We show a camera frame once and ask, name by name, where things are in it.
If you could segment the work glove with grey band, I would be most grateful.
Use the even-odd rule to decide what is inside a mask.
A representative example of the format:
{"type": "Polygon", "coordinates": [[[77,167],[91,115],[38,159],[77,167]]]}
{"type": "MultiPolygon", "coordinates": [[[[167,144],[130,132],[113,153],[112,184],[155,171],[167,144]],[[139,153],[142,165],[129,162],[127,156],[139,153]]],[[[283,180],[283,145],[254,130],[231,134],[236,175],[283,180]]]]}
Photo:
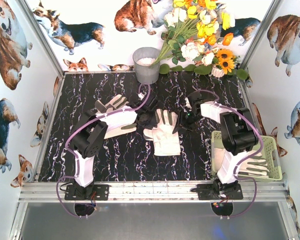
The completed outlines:
{"type": "MultiPolygon", "coordinates": [[[[214,149],[214,160],[212,161],[214,170],[217,172],[222,165],[223,158],[225,155],[225,149],[224,148],[215,148],[214,149]]],[[[262,154],[258,153],[254,155],[252,158],[248,158],[245,160],[239,170],[238,173],[240,175],[249,175],[254,177],[265,177],[268,178],[270,175],[270,172],[268,170],[268,163],[267,161],[262,158],[262,154]]]]}

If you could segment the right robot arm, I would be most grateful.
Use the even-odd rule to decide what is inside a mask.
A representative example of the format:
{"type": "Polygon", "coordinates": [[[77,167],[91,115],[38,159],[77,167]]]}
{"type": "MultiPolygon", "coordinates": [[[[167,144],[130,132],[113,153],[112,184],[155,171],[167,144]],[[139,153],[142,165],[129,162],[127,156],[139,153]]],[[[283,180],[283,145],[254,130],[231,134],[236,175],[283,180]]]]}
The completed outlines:
{"type": "Polygon", "coordinates": [[[197,90],[187,96],[188,112],[179,112],[173,133],[192,131],[192,126],[202,118],[220,124],[221,140],[225,149],[217,178],[224,184],[238,180],[241,164],[251,158],[248,154],[262,138],[252,123],[248,108],[232,108],[218,103],[219,97],[209,90],[197,90]]]}

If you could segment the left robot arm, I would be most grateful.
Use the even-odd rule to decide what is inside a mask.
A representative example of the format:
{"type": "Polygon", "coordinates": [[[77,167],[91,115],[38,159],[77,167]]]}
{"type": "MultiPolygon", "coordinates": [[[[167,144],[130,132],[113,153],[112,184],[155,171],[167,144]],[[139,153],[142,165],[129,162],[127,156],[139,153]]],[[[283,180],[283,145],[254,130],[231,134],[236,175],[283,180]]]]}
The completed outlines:
{"type": "Polygon", "coordinates": [[[80,118],[66,148],[75,156],[74,182],[86,188],[93,180],[94,157],[101,150],[104,140],[133,133],[137,127],[151,129],[157,126],[155,108],[158,99],[154,94],[138,95],[140,100],[129,102],[121,94],[108,103],[95,102],[96,113],[87,111],[80,118]]]}

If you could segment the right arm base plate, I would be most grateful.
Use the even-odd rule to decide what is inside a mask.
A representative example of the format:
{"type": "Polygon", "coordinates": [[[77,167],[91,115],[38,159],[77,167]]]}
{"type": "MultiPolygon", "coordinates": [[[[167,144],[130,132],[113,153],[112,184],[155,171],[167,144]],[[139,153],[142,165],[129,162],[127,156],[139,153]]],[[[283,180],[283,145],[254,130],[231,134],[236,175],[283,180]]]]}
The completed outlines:
{"type": "Polygon", "coordinates": [[[198,184],[194,189],[199,200],[242,200],[243,193],[240,185],[225,189],[216,189],[212,184],[198,184]]]}

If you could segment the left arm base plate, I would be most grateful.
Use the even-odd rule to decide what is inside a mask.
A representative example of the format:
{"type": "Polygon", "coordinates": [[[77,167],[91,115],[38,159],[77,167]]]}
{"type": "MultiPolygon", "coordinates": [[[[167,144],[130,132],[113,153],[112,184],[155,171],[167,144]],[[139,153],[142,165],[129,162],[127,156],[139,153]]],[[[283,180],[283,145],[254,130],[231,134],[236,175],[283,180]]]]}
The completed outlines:
{"type": "Polygon", "coordinates": [[[107,201],[109,197],[108,184],[90,184],[87,187],[69,185],[66,187],[64,199],[66,201],[97,200],[107,201]]]}

